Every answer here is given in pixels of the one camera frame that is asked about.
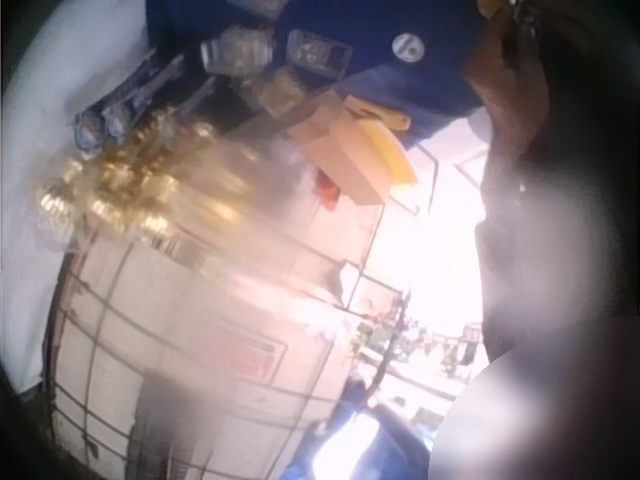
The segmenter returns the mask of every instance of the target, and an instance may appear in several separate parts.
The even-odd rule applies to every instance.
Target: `hand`
[[[546,120],[549,92],[539,59],[526,62],[518,72],[507,68],[502,41],[514,28],[511,8],[501,8],[481,34],[464,76],[484,102],[494,135],[517,153],[529,145]]]

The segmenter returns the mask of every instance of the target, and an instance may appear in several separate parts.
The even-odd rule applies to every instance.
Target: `person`
[[[465,67],[494,131],[476,230],[490,361],[530,335],[638,312],[638,75],[625,67],[637,42],[594,2],[532,3],[538,55],[507,68],[505,7]]]

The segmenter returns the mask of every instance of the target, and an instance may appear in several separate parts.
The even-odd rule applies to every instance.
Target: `finger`
[[[502,6],[489,20],[483,37],[492,40],[502,40],[513,28],[513,9],[510,5]]]

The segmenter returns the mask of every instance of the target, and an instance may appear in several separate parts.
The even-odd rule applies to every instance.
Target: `metal grid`
[[[402,209],[404,209],[405,211],[411,213],[411,215],[413,216],[417,216],[417,214],[419,212],[417,211],[412,211],[411,209],[407,208],[405,205],[403,205],[402,203],[396,201],[395,199],[391,199],[390,201],[394,202],[395,205],[400,206]],[[360,285],[360,283],[363,280],[378,284],[386,289],[388,289],[390,292],[393,292],[394,295],[400,295],[401,292],[393,287],[390,287],[389,285],[384,284],[382,281],[376,279],[375,277],[368,275],[365,273],[365,269],[367,266],[367,262],[369,259],[369,255],[371,254],[374,242],[376,241],[377,238],[377,233],[378,233],[378,229],[380,227],[380,224],[382,222],[383,216],[385,213],[385,206],[383,206],[381,208],[380,213],[378,214],[378,217],[375,221],[375,226],[373,228],[373,231],[371,233],[371,237],[370,240],[367,244],[365,253],[364,253],[364,257],[362,259],[362,261],[360,262],[359,268],[358,268],[358,278],[356,280],[355,283],[355,287],[353,288],[353,291],[351,292],[349,301],[347,303],[346,306],[341,306],[339,304],[335,304],[335,303],[331,303],[331,302],[327,302],[326,300],[323,300],[321,298],[317,298],[314,297],[313,295],[309,294],[308,292],[300,292],[303,293],[304,295],[307,295],[309,297],[312,297],[320,302],[323,303],[328,303],[330,304],[334,309],[343,311],[345,313],[348,313],[350,315],[353,315],[354,317],[359,318],[361,321],[364,322],[368,322],[369,321],[369,317],[367,317],[366,315],[363,315],[359,312],[356,312],[352,309],[352,303],[356,294],[356,291],[358,289],[358,286]],[[93,241],[95,241],[96,237],[94,236],[92,239],[91,244],[93,244]],[[341,265],[342,262],[337,261],[331,257],[329,257],[328,255],[318,251],[317,249],[314,249],[313,247],[306,245],[304,242],[299,242],[296,241],[295,242],[296,246],[299,246],[305,250],[310,251],[311,253],[318,255],[319,257],[325,259],[326,261],[332,262],[334,264],[335,267],[339,267]],[[99,423],[101,423],[102,425],[104,425],[105,427],[107,427],[108,429],[110,429],[111,431],[113,431],[114,433],[116,433],[117,435],[123,437],[124,439],[126,439],[128,442],[132,442],[134,441],[131,436],[129,434],[127,434],[126,432],[120,431],[119,429],[117,429],[116,427],[114,427],[113,425],[111,425],[109,422],[107,422],[104,418],[102,418],[101,416],[99,416],[98,414],[96,414],[96,412],[93,412],[89,409],[89,396],[90,396],[90,389],[91,389],[91,382],[92,382],[92,377],[93,377],[93,371],[94,371],[94,363],[95,363],[95,358],[96,358],[96,352],[98,351],[98,348],[100,348],[100,350],[102,352],[104,352],[105,354],[107,354],[108,356],[110,356],[111,358],[115,359],[116,361],[118,361],[119,363],[121,363],[122,365],[124,365],[126,368],[130,369],[133,372],[138,373],[139,375],[144,375],[145,372],[143,370],[141,370],[140,368],[136,367],[135,365],[131,364],[131,362],[128,362],[126,359],[124,359],[121,355],[118,355],[116,352],[114,352],[112,349],[110,349],[107,345],[104,344],[103,341],[101,341],[100,339],[100,335],[104,326],[104,322],[105,322],[105,318],[107,317],[107,313],[111,312],[113,314],[115,314],[118,318],[120,318],[122,321],[124,321],[127,325],[135,328],[136,330],[138,330],[140,333],[146,335],[147,337],[149,337],[150,339],[153,339],[154,341],[158,342],[158,344],[160,344],[163,348],[167,348],[172,350],[173,352],[179,354],[179,355],[183,355],[183,356],[188,356],[189,354],[185,351],[182,351],[178,346],[171,344],[169,341],[165,340],[164,338],[158,336],[157,334],[155,334],[154,332],[149,331],[148,329],[142,327],[141,325],[139,325],[137,322],[133,321],[131,318],[127,317],[126,315],[124,315],[122,312],[118,311],[115,307],[113,307],[111,305],[111,297],[113,295],[113,292],[115,290],[115,287],[118,283],[119,277],[127,263],[127,260],[129,258],[129,255],[131,253],[132,250],[132,245],[129,244],[124,255],[122,256],[116,273],[113,276],[112,280],[111,280],[111,284],[109,285],[107,294],[105,297],[101,297],[97,292],[93,291],[92,288],[86,283],[84,282],[80,276],[82,273],[82,269],[84,267],[84,263],[86,261],[87,258],[87,252],[85,252],[83,255],[78,256],[78,255],[70,255],[69,256],[69,260],[67,262],[65,262],[65,266],[67,268],[67,272],[66,272],[66,278],[64,279],[64,281],[59,282],[57,290],[56,290],[56,295],[54,297],[54,305],[52,305],[52,312],[54,313],[53,315],[50,315],[50,323],[53,322],[53,324],[49,326],[49,331],[47,334],[47,338],[45,339],[45,355],[46,355],[46,366],[45,366],[45,378],[46,378],[46,384],[48,386],[48,390],[49,390],[49,398],[51,401],[51,414],[52,414],[52,421],[53,421],[53,414],[54,412],[60,414],[63,418],[65,418],[71,425],[73,425],[75,428],[79,429],[82,435],[82,438],[85,439],[84,442],[84,460],[85,460],[85,464],[87,466],[90,465],[90,444],[87,440],[90,440],[91,442],[93,442],[94,444],[97,444],[103,448],[105,448],[106,450],[110,451],[112,454],[116,455],[117,457],[119,457],[120,459],[122,459],[125,464],[127,462],[127,458],[126,455],[123,455],[117,451],[115,451],[113,448],[109,447],[108,445],[106,445],[103,441],[101,441],[99,438],[97,438],[95,435],[92,435],[88,432],[88,421],[89,418],[91,419],[95,419],[96,421],[98,421]],[[65,272],[61,271],[61,279],[65,276]],[[80,322],[78,322],[73,315],[73,312],[68,312],[64,306],[62,305],[63,300],[64,300],[64,291],[66,288],[71,287],[74,283],[78,284],[81,286],[81,288],[87,292],[89,295],[91,295],[93,298],[95,298],[100,304],[101,304],[101,311],[100,311],[100,316],[98,319],[98,325],[97,325],[97,329],[94,335],[92,335],[89,331],[87,331],[87,329],[85,327],[83,327],[81,325]],[[85,389],[85,394],[84,394],[84,398],[78,399],[75,398],[73,395],[71,395],[70,392],[68,392],[62,385],[60,385],[55,378],[55,370],[56,370],[56,362],[57,362],[57,353],[59,351],[59,345],[54,345],[54,338],[56,337],[56,333],[57,336],[59,338],[62,337],[62,332],[64,331],[64,327],[65,324],[67,323],[67,321],[71,324],[73,324],[80,332],[82,332],[87,338],[89,338],[89,340],[92,343],[92,350],[91,350],[91,354],[89,357],[89,367],[88,367],[88,377],[87,377],[87,381],[86,381],[86,389]],[[331,355],[331,351],[333,349],[333,343],[329,343],[329,345],[326,348],[326,351],[323,355],[323,360],[322,360],[322,364],[320,366],[320,368],[318,369],[314,381],[313,383],[313,388],[311,388],[310,392],[313,392],[315,390],[315,385],[317,385],[321,373],[324,370],[324,367],[326,365],[326,362],[328,361],[330,355]],[[255,418],[244,418],[245,420],[254,422],[254,423],[261,423],[266,425],[266,426],[270,426],[270,427],[277,427],[280,429],[287,429],[287,437],[286,440],[283,442],[282,447],[280,448],[278,455],[276,456],[275,460],[272,462],[271,467],[268,471],[267,474],[267,478],[272,474],[273,470],[275,469],[276,465],[278,464],[280,457],[282,456],[282,454],[284,453],[284,450],[286,449],[287,445],[289,444],[289,441],[292,437],[292,435],[294,434],[294,432],[296,431],[301,431],[304,430],[303,428],[299,427],[300,421],[302,420],[302,416],[303,416],[303,412],[305,411],[305,408],[308,406],[308,403],[310,400],[317,400],[317,401],[321,401],[321,402],[328,402],[331,404],[335,404],[336,401],[333,399],[327,399],[327,398],[321,398],[321,397],[316,397],[312,394],[303,394],[303,393],[299,393],[299,392],[293,392],[293,391],[289,391],[289,390],[285,390],[282,388],[278,388],[275,387],[273,385],[261,385],[262,388],[265,388],[266,390],[273,390],[279,393],[283,393],[283,394],[287,394],[287,395],[292,395],[292,396],[296,396],[296,397],[300,397],[302,399],[304,399],[304,403],[302,404],[298,414],[296,415],[296,419],[295,422],[292,426],[286,426],[286,425],[282,425],[282,424],[278,424],[278,423],[270,423],[270,422],[263,422],[261,420],[255,419]],[[58,389],[59,391],[61,391],[63,394],[65,394],[73,403],[75,403],[78,407],[80,407],[83,411],[83,423],[82,425],[79,425],[76,421],[74,421],[72,418],[70,418],[69,415],[67,415],[64,411],[62,411],[55,403],[55,392],[56,389]],[[222,472],[218,472],[215,470],[211,470],[208,468],[208,463],[211,460],[211,457],[213,455],[213,452],[210,452],[210,454],[207,457],[206,462],[204,463],[204,465],[193,465],[191,463],[188,462],[180,462],[183,463],[185,466],[189,467],[189,468],[196,468],[200,471],[200,478],[202,478],[204,476],[205,473],[211,473],[214,475],[219,475],[221,477],[224,478],[230,478],[230,479],[237,479],[237,480],[251,480],[251,479],[245,479],[243,477],[238,477],[238,476],[234,476],[234,475],[230,475],[230,474],[225,474]]]

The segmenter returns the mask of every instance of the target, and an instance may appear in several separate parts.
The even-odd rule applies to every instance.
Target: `blue shirt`
[[[399,134],[406,147],[481,104],[461,75],[484,24],[474,0],[290,0],[273,22],[226,0],[147,1],[152,42],[162,37],[200,42],[230,26],[267,24],[276,42],[270,68],[286,64],[287,39],[294,29],[351,47],[336,90],[410,115],[411,128]],[[393,40],[403,33],[422,40],[426,53],[421,60],[407,63],[395,56]],[[296,73],[312,89],[335,81],[302,68]]]

